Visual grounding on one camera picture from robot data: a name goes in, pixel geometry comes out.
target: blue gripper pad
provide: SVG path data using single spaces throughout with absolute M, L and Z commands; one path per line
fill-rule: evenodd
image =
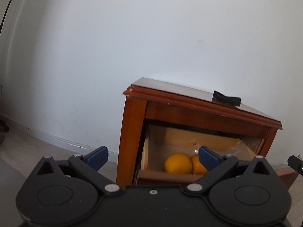
M 208 171 L 211 171 L 222 163 L 224 159 L 209 148 L 202 146 L 199 148 L 199 161 Z
M 109 150 L 105 146 L 95 149 L 82 159 L 84 163 L 98 171 L 109 159 Z

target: orange fruit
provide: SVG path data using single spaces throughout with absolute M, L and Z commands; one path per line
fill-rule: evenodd
M 191 169 L 191 160 L 183 153 L 170 155 L 164 163 L 164 170 L 171 174 L 190 174 Z
M 195 154 L 192 157 L 190 157 L 190 160 L 192 162 L 191 174 L 204 175 L 207 173 L 207 169 L 199 161 L 198 154 Z

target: round metal bolt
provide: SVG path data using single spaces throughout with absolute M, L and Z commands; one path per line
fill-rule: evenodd
M 158 191 L 155 190 L 155 189 L 152 189 L 152 190 L 149 191 L 149 193 L 150 193 L 151 195 L 156 195 L 156 194 L 158 194 Z
M 201 184 L 198 184 L 198 183 L 191 183 L 191 184 L 188 184 L 187 185 L 187 189 L 190 190 L 190 191 L 200 191 L 203 189 L 202 185 Z
M 104 189 L 108 192 L 117 192 L 120 190 L 120 186 L 115 183 L 111 183 L 111 184 L 105 185 Z
M 78 157 L 82 157 L 83 155 L 82 155 L 82 154 L 74 154 L 74 156 L 75 156 L 76 158 L 78 158 Z

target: triangular cutout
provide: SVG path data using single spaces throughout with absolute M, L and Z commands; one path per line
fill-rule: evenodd
M 264 164 L 263 164 L 261 161 L 259 161 L 259 162 L 256 164 L 256 166 L 255 166 L 253 172 L 254 172 L 254 173 L 258 173 L 258 174 L 269 175 L 268 170 L 266 169 L 266 167 L 264 166 Z
M 49 162 L 44 162 L 44 164 L 39 169 L 37 175 L 44 175 L 44 174 L 50 174 L 50 173 L 54 173 L 54 169 L 52 168 L 52 166 Z

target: drawer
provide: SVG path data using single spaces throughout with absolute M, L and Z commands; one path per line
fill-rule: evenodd
M 198 153 L 201 146 L 207 146 L 220 155 L 233 154 L 240 160 L 252 160 L 256 155 L 239 138 L 149 125 L 134 182 L 140 185 L 179 184 L 185 186 L 196 181 L 201 176 L 166 173 L 164 163 L 167 157 L 177 152 L 191 157 Z

